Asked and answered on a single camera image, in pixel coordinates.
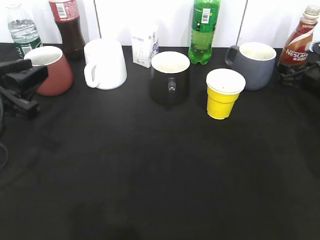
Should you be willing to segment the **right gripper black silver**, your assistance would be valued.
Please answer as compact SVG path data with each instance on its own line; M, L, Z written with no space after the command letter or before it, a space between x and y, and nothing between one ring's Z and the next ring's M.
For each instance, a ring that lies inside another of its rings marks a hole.
M293 66L278 64L279 80L282 85L304 89L315 96L320 96L320 42L311 41L305 47L306 63L294 69Z

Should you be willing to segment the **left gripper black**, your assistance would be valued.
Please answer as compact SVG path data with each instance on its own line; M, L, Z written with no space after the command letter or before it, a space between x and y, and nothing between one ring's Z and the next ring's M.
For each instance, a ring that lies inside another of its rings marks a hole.
M49 73L47 66L32 67L30 59L0 63L0 74L4 75L0 96L7 116L32 120L39 114L40 105L33 96Z

